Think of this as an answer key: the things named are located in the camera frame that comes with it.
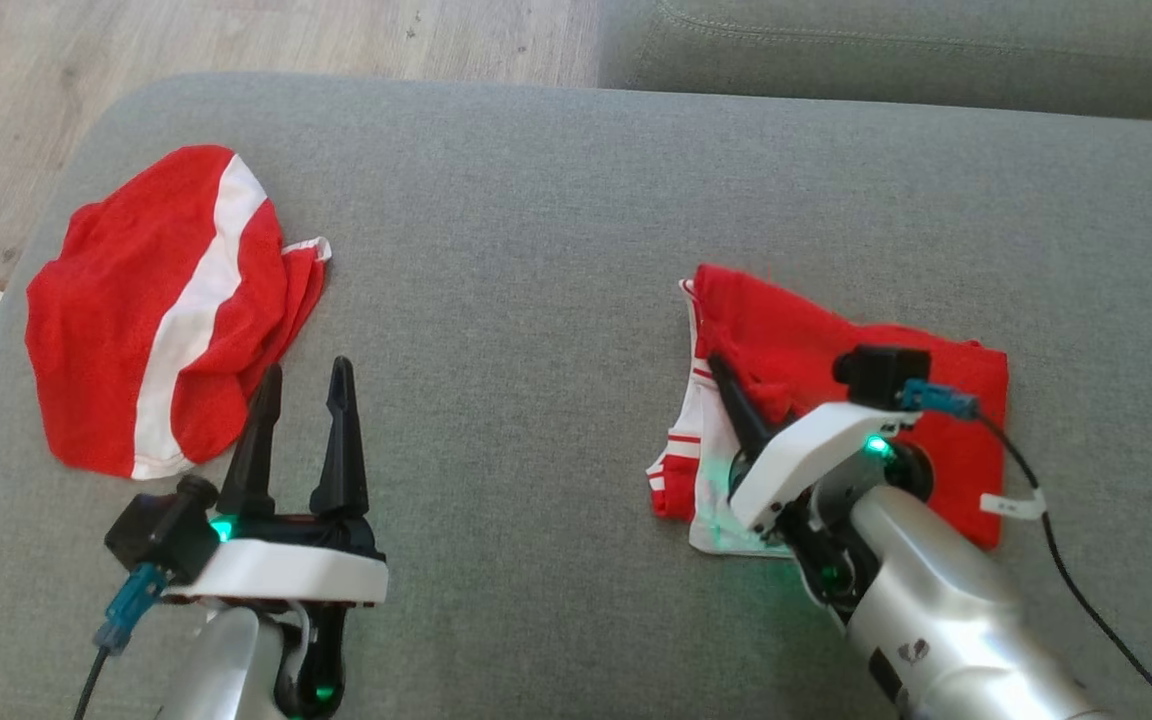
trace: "folded red clothing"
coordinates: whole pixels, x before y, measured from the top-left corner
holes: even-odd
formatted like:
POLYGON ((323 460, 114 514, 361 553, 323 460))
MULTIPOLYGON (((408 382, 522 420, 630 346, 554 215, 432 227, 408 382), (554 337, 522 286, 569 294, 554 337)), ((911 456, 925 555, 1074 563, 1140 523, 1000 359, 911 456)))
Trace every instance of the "folded red clothing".
MULTIPOLYGON (((846 387, 833 381, 833 361, 867 343, 927 350, 932 382, 972 393, 982 412, 1005 425, 1005 353, 901 325, 854 325, 791 291, 717 265, 700 265, 694 286, 700 316, 696 354, 722 355, 772 423, 846 400, 846 387)), ((980 510, 980 495, 1001 495, 1005 457, 988 431, 948 415, 924 414, 900 439, 920 447, 931 460, 932 510, 978 546, 995 547, 1000 520, 980 510)))
POLYGON ((273 202, 219 146, 174 151, 78 209, 26 290, 52 454, 134 479, 219 455, 314 309, 328 258, 323 238, 283 247, 273 202))

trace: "white stripe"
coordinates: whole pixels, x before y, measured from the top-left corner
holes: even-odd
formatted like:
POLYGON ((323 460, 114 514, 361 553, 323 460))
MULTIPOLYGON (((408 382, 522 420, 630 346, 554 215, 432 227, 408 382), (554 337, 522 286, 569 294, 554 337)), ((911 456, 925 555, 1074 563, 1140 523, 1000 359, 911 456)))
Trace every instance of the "white stripe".
POLYGON ((675 457, 699 457, 700 444, 679 442, 676 439, 672 439, 664 446, 664 454, 673 455, 675 457))
MULTIPOLYGON (((687 331, 691 333, 691 344, 687 347, 687 355, 695 359, 696 356, 696 296, 691 293, 691 281, 690 279, 681 279, 679 281, 679 287, 687 295, 687 331)), ((696 366, 695 361, 691 364, 692 367, 696 366)), ((705 370, 708 370, 708 363, 705 364, 705 370)))
POLYGON ((317 251, 314 259, 319 263, 326 263, 332 259, 332 243, 328 242, 328 238, 321 236, 321 234, 314 240, 293 242, 291 245, 283 245, 283 255, 288 255, 288 252, 296 252, 297 250, 305 250, 308 247, 311 247, 317 251))
POLYGON ((132 478, 145 480, 189 468, 172 434, 172 395, 189 364, 211 344, 220 304, 233 297, 238 274, 238 241, 243 228, 265 202, 265 191, 238 156, 220 174, 212 222, 215 236, 202 255, 175 304, 166 311, 150 347, 145 379, 136 397, 136 462, 132 478))

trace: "red fabric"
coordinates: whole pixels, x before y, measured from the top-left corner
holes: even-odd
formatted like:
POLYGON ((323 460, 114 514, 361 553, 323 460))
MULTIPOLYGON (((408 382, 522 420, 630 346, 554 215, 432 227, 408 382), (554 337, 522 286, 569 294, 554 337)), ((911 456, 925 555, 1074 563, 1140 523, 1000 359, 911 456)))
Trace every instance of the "red fabric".
MULTIPOLYGON (((664 470, 658 470, 649 475, 647 482, 658 478, 664 478, 664 470)), ((664 510, 664 488, 652 488, 652 511, 660 516, 660 518, 667 518, 668 514, 664 510)))
POLYGON ((696 514, 696 471, 699 457, 666 455, 664 465, 664 506, 657 513, 662 518, 691 520, 696 514))
MULTIPOLYGON (((317 247, 283 252, 274 205, 225 147, 174 151, 78 209, 59 258, 26 290, 26 349, 51 450, 67 465, 131 477, 139 420, 174 438, 184 467, 219 455, 237 438, 260 374, 314 306, 323 273, 317 247), (245 183, 247 205, 234 200, 242 191, 225 191, 223 179, 234 177, 245 183), (236 204, 247 211, 234 213, 236 204), (227 211, 244 218, 233 247, 218 240, 227 211), (218 273, 219 247, 237 259, 220 252, 218 273), (196 291, 220 283, 232 295, 212 291, 225 300, 189 314, 179 300, 191 282, 196 291), (173 338, 200 354, 179 369, 174 386, 168 377, 169 401, 146 419, 142 385, 173 309, 189 314, 173 338)), ((164 350, 173 348, 160 343, 157 357, 164 350)))
MULTIPOLYGON (((932 382, 972 393, 980 409, 1005 424, 1007 356, 975 341, 952 342, 900 325, 854 325, 812 302, 736 270, 700 265, 695 295, 698 344, 732 365, 764 418, 791 409, 808 414, 846 400, 833 381, 833 361, 861 343, 920 348, 932 355, 932 382)), ((1002 447, 979 424, 924 414, 901 439, 931 458, 935 488, 929 506, 979 546, 998 545, 1000 520, 980 511, 982 493, 1002 492, 1002 447)))

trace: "red garment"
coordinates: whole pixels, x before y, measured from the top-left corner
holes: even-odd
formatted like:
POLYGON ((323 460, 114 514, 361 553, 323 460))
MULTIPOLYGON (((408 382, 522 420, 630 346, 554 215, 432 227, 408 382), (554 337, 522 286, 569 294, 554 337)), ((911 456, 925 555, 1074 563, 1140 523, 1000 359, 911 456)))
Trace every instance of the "red garment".
POLYGON ((652 493, 652 502, 657 515, 664 518, 691 520, 696 511, 696 473, 700 470, 700 438, 680 439, 670 434, 669 441, 694 445, 696 456, 667 452, 660 458, 664 488, 659 493, 652 493))
MULTIPOLYGON (((1005 425, 1007 356, 977 341, 952 342, 901 325, 854 325, 794 293, 736 270, 700 265, 695 296, 699 306, 698 355, 719 355, 735 369, 764 418, 776 423, 828 401, 846 400, 833 381, 833 361, 852 347, 894 344, 932 355, 931 382, 946 384, 980 400, 980 410, 1005 425)), ((1000 520, 980 510, 982 493, 1002 493, 1002 447, 979 424, 924 414, 901 434, 932 462, 934 491, 929 506, 984 548, 998 545, 1000 520)))
POLYGON ((314 309, 328 258, 323 238, 283 248, 270 197, 219 146, 172 152, 79 209, 26 290, 51 450, 134 479, 219 455, 314 309))

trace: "gray couch cushion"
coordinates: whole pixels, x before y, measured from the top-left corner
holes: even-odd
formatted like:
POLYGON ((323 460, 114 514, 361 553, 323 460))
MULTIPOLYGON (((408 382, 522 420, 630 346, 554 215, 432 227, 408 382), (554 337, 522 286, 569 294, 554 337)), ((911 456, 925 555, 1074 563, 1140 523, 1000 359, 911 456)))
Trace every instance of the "gray couch cushion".
POLYGON ((1152 0, 607 0, 604 88, 1152 118, 1152 0))
MULTIPOLYGON (((105 529, 172 487, 47 454, 24 283, 78 205, 197 142, 241 152, 289 240, 335 250, 285 357, 273 492, 305 507, 351 356, 393 585, 349 623, 342 717, 890 720, 787 564, 702 556, 649 509, 687 372, 675 281, 703 260, 1008 351, 1070 568, 1152 667, 1152 123, 195 76, 92 129, 0 310, 0 719, 73 712, 123 578, 105 529)), ((1096 696, 1152 717, 1041 530, 1007 525, 998 560, 1096 696)), ((198 620, 151 612, 93 717, 152 717, 198 620)))

